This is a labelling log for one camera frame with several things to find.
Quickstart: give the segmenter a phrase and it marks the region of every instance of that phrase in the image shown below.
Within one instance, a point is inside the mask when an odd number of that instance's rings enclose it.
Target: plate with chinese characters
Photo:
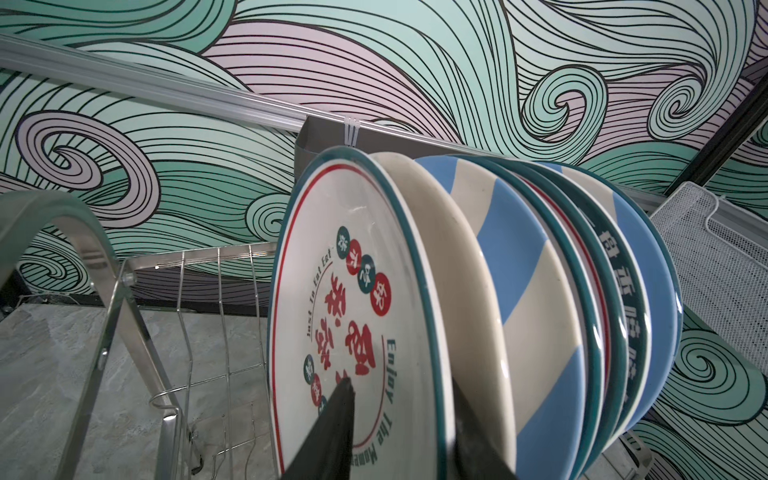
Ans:
[[[347,376],[356,393],[350,478],[445,478],[455,418],[435,281],[412,215],[376,162],[334,147],[307,167],[272,281],[280,474]]]
[[[610,422],[601,422],[594,445],[586,451],[588,456],[583,457],[581,462],[577,462],[574,466],[571,477],[576,478],[614,441],[614,432],[617,427],[621,427],[622,421],[627,421],[630,412],[636,408],[636,404],[640,401],[641,396],[638,388],[642,386],[644,381],[642,379],[643,365],[647,363],[648,359],[639,359],[636,352],[638,350],[644,353],[650,351],[647,344],[650,341],[648,340],[650,339],[650,317],[647,312],[643,277],[637,266],[637,261],[621,229],[608,212],[586,190],[555,169],[532,162],[526,162],[525,166],[547,177],[563,193],[568,195],[594,230],[605,256],[611,263],[612,274],[607,279],[607,283],[611,285],[611,289],[616,294],[615,304],[618,308],[618,311],[614,311],[611,316],[612,331],[618,333],[623,331],[625,327],[623,334],[628,340],[627,367],[624,369],[617,368],[618,362],[615,362],[612,368],[609,366],[604,411]],[[642,337],[646,339],[645,344],[641,341]],[[637,362],[643,360],[644,363],[638,365]],[[628,386],[624,389],[615,388],[620,382],[612,381],[612,377],[615,379],[626,377]],[[629,402],[630,399],[632,399],[632,403],[625,405],[625,401]]]
[[[563,175],[581,185],[600,202],[624,232],[643,276],[651,324],[651,352],[648,379],[640,403],[627,419],[631,428],[651,408],[672,369],[682,328],[682,299],[677,274],[667,248],[647,215],[617,187],[579,167],[553,164]]]
[[[565,480],[587,388],[579,312],[597,319],[581,260],[552,209],[503,167],[484,157],[420,161],[471,219],[507,315],[502,329],[518,433],[515,473],[521,480]],[[601,359],[596,364],[600,368]]]
[[[450,195],[405,155],[371,155],[406,199],[432,266],[451,372],[485,435],[515,470],[514,390],[494,282],[472,227]]]

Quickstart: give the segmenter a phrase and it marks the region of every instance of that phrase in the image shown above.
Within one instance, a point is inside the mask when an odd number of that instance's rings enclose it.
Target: white plate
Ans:
[[[351,478],[445,478],[455,420],[435,282],[405,201],[362,152],[326,150],[296,183],[268,335],[280,474],[346,374]]]
[[[453,377],[488,439],[514,471],[515,411],[502,318],[472,227],[440,183],[414,160],[394,153],[371,157],[395,181],[422,235],[443,312]]]

